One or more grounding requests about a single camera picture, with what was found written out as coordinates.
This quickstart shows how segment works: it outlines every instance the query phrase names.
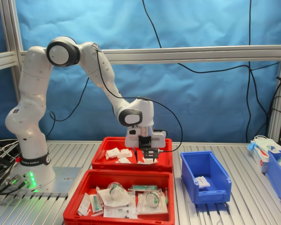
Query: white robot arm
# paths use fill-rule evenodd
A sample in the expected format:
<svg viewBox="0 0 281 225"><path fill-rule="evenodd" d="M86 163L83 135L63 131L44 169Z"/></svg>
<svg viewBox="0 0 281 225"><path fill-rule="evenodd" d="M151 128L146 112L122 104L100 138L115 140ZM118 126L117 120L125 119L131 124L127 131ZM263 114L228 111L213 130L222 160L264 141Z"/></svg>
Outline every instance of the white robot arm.
<svg viewBox="0 0 281 225"><path fill-rule="evenodd" d="M11 177L19 174L30 178L29 189L46 185L55 176L45 135L38 126L46 110L52 67L75 64L81 65L90 80L105 92L114 115L128 127L126 147L142 149L145 158L157 158L158 148L165 147L166 133L153 130L153 103L143 98L128 103L122 98L114 83L113 69L99 46L93 42L78 45L69 37L58 37L47 48L34 46L27 51L19 83L21 99L5 121L8 130L17 136L22 153L20 165L11 170ZM31 170L37 182L28 176Z"/></svg>

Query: metal table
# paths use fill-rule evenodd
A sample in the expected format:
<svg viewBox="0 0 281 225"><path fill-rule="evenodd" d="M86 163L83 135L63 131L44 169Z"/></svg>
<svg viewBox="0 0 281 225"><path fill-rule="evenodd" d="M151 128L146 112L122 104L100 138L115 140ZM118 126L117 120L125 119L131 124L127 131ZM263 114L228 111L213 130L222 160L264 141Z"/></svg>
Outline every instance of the metal table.
<svg viewBox="0 0 281 225"><path fill-rule="evenodd" d="M91 168L101 142L49 141L54 166L82 167L80 180ZM231 200L225 204L194 205L181 181L182 151L211 150L232 179ZM245 144L183 143L173 153L175 217L180 225L281 225L281 200L258 167ZM0 196L0 225L61 225L68 198L58 196Z"/></svg>

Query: white box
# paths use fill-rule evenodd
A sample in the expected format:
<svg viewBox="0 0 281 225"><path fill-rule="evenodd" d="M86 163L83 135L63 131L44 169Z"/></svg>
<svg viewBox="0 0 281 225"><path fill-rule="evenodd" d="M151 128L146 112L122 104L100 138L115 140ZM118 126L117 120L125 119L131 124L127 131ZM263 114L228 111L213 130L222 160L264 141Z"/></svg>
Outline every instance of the white box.
<svg viewBox="0 0 281 225"><path fill-rule="evenodd" d="M259 166L259 170L262 173L266 173L269 159L268 153L262 151L258 146L254 146L254 149L250 150L250 152L252 153L256 164Z"/></svg>

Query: red plastic crate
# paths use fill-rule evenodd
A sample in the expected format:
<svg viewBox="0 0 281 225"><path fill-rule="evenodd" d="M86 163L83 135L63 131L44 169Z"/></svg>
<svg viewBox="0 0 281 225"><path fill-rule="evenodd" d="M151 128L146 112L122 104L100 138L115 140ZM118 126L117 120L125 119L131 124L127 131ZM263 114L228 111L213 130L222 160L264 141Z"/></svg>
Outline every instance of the red plastic crate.
<svg viewBox="0 0 281 225"><path fill-rule="evenodd" d="M96 186L107 188L112 182L120 183L126 190L136 185L157 185L163 192L168 188L168 213L155 215L138 215L139 219L107 218L103 215L92 217L79 216L77 210L85 193L96 193ZM174 225L174 187L173 175L170 172L143 172L121 170L87 170L63 214L65 225Z"/></svg>
<svg viewBox="0 0 281 225"><path fill-rule="evenodd" d="M131 164L116 163L117 158L109 158L106 160L105 154L107 150L118 148L119 150L127 149L125 147L124 137L106 137L102 141L97 153L92 160L93 169L105 169L105 170L134 170L134 171L161 171L161 172L172 172L173 170L173 155L172 152L163 152L159 154L157 159L158 163L151 165L137 164L134 152L133 156L129 159ZM143 162L142 151L138 148L137 150L137 160ZM165 147L160 150L172 150L172 140L169 138L165 139Z"/></svg>

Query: blue plastic crate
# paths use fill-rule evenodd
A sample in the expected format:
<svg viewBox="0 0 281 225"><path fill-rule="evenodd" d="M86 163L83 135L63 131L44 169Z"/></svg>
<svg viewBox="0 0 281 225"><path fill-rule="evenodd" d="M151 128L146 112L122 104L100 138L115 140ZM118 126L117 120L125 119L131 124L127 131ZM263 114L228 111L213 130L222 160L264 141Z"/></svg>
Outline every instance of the blue plastic crate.
<svg viewBox="0 0 281 225"><path fill-rule="evenodd" d="M268 151L269 161L267 166L267 177L272 183L272 186L277 193L278 197L281 199L281 166L279 166L277 160L281 157L280 153L273 154Z"/></svg>
<svg viewBox="0 0 281 225"><path fill-rule="evenodd" d="M230 201L232 181L211 151L183 152L182 180L194 204ZM210 187L199 189L196 177L204 176Z"/></svg>

